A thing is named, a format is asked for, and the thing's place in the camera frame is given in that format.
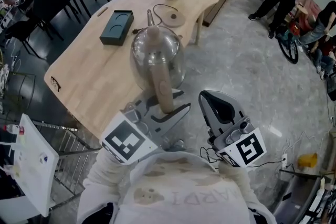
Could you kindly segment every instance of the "black box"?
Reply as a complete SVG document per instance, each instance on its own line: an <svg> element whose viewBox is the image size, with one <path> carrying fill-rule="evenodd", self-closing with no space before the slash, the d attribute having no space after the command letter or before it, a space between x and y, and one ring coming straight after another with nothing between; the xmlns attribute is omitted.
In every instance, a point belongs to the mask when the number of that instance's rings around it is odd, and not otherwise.
<svg viewBox="0 0 336 224"><path fill-rule="evenodd" d="M122 46L134 20L133 11L115 10L100 35L104 45Z"/></svg>

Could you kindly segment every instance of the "bicycle wheel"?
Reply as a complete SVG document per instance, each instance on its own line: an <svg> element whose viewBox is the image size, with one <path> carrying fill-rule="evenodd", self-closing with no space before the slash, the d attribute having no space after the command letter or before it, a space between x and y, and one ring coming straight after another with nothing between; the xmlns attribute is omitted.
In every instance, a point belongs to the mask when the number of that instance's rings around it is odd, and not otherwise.
<svg viewBox="0 0 336 224"><path fill-rule="evenodd" d="M296 44L293 42L289 44L288 48L280 37L277 37L277 40L283 55L285 55L288 61L295 65L299 61L298 47Z"/></svg>

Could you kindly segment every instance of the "white sleeve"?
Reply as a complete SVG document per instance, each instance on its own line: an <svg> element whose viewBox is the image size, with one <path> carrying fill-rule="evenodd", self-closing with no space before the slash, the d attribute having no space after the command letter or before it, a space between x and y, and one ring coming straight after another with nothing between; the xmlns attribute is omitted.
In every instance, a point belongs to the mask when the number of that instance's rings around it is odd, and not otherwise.
<svg viewBox="0 0 336 224"><path fill-rule="evenodd" d="M273 214L259 202L251 189L250 179L245 168L232 167L225 162L219 162L218 170L220 174L224 174L238 185L248 208L257 210L259 214L266 218L268 224L277 223Z"/></svg>
<svg viewBox="0 0 336 224"><path fill-rule="evenodd" d="M99 151L88 178L83 181L85 190L79 201L77 223L82 223L109 202L114 205L112 217L115 216L120 199L118 184L127 170L127 166L117 163L104 148Z"/></svg>

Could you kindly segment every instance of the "white shirt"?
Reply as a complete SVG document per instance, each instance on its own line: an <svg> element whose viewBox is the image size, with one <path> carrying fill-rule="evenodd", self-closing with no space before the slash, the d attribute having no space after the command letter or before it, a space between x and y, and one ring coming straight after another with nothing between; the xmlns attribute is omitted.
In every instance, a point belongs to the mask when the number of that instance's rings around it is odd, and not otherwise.
<svg viewBox="0 0 336 224"><path fill-rule="evenodd" d="M78 224L109 202L114 205L110 224L256 224L248 208L263 215L266 223L276 224L242 168L221 162L218 173L193 154L164 152L138 163L129 182L123 183L126 170L104 148L99 152L83 182ZM122 186L124 194L119 191Z"/></svg>

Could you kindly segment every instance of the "black pants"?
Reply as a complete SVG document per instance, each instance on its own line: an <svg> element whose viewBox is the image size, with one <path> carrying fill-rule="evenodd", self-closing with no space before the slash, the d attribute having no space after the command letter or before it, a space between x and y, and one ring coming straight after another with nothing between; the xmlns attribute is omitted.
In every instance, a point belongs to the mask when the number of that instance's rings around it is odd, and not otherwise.
<svg viewBox="0 0 336 224"><path fill-rule="evenodd" d="M265 0L255 13L258 17L264 17L279 2L273 22L269 25L269 29L272 31L275 31L280 26L286 15L294 8L295 0Z"/></svg>

